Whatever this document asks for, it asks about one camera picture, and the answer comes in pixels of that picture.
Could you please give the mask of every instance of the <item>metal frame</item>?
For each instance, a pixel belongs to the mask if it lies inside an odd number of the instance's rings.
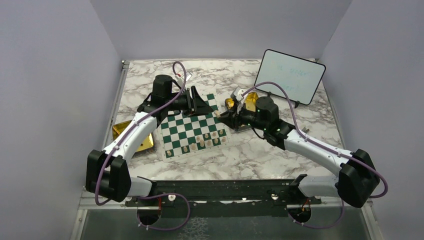
[[[125,85],[125,81],[127,78],[127,73],[128,73],[128,69],[129,69],[129,65],[130,65],[130,61],[122,61],[122,72],[119,78],[119,83],[118,83],[118,88],[116,90],[116,95],[115,95],[115,99],[114,99],[114,105],[112,108],[112,111],[110,113],[109,116],[109,123],[106,129],[106,133],[104,136],[104,140],[103,140],[103,146],[102,148],[104,148],[108,141],[111,140],[112,137],[112,126],[115,122],[115,119],[117,117],[118,114],[118,108],[119,108],[119,103],[121,102],[121,97],[122,97],[122,93],[124,91],[124,85]],[[328,102],[330,104],[331,110],[333,112],[334,115],[334,119],[335,119],[335,123],[336,123],[336,127],[337,130],[339,132],[340,135],[340,139],[341,139],[341,144],[343,146],[343,148],[345,147],[344,141],[343,141],[343,137],[342,137],[342,132],[340,129],[340,124],[337,118],[337,114],[336,111],[334,109],[334,106],[331,102],[331,99],[329,98],[329,96],[327,95],[327,99]],[[322,208],[322,207],[337,207],[340,206],[340,200],[334,197],[323,197],[321,198],[322,204],[319,205],[314,205],[313,208]],[[297,205],[287,205],[287,207],[298,207]],[[94,194],[91,192],[87,192],[84,188],[82,190],[82,194],[81,194],[81,198],[79,201],[79,206],[78,206],[78,211],[76,214],[76,218],[75,218],[75,223],[74,223],[74,227],[70,236],[71,240],[80,240],[83,234],[83,229],[84,229],[84,225],[85,225],[85,221],[86,221],[86,217],[87,217],[87,212],[88,210],[95,210],[95,209],[120,209],[120,210],[153,210],[153,209],[159,209],[156,206],[142,206],[142,207],[132,207],[132,206],[125,206],[125,201],[123,202],[108,202],[107,204],[103,205],[103,206],[97,206],[95,201],[94,201]],[[372,240],[383,240],[383,235],[380,231],[380,228],[378,226],[378,222],[377,219],[374,215],[374,211],[373,211],[373,202],[371,200],[367,201],[367,203],[365,203],[365,205],[361,208],[362,210],[362,214],[369,232],[369,235],[371,237]]]

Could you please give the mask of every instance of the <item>marble table top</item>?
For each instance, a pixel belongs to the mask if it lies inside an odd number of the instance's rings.
[[[195,85],[199,94],[215,89],[217,100],[224,105],[237,87],[253,86],[261,60],[186,59],[181,60],[193,77],[187,87]],[[115,123],[131,120],[137,107],[152,91],[156,75],[173,76],[173,60],[131,61],[123,87]],[[290,109],[284,98],[273,97],[283,120],[293,123]],[[342,142],[336,127],[326,92],[319,85],[310,105],[295,109],[299,126],[310,129],[310,136],[336,147]],[[162,147],[156,139],[157,151],[128,161],[130,175],[152,180],[240,180],[287,179],[299,174],[330,175],[324,167],[294,152],[283,151],[259,139],[251,130],[231,133],[232,146],[182,159],[165,161]]]

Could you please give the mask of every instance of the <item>gray wall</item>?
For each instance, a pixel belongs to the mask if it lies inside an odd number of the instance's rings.
[[[322,57],[346,146],[389,182],[374,201],[386,239],[424,235],[423,13],[422,0],[354,0]]]
[[[125,59],[319,58],[351,0],[91,0]]]
[[[88,0],[0,4],[0,239],[69,239],[120,58]]]

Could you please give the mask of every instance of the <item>green and white chessboard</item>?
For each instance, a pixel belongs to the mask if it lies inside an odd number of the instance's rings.
[[[199,94],[214,111],[223,112],[216,101],[216,91],[202,91]],[[220,123],[214,113],[192,117],[183,117],[182,114],[169,116],[160,124],[158,131],[162,157],[168,161],[229,147],[231,144],[228,127]]]

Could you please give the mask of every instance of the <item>gray floor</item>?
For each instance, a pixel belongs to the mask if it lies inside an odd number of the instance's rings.
[[[310,224],[328,225],[340,213],[338,207],[313,209]],[[182,218],[160,219],[155,226],[174,227]],[[325,230],[298,226],[287,217],[221,217],[192,218],[182,229],[170,232],[146,231],[138,227],[135,210],[89,210],[82,233],[83,240],[161,239],[161,240],[305,240],[305,239],[371,239],[362,211],[349,207],[341,223]]]

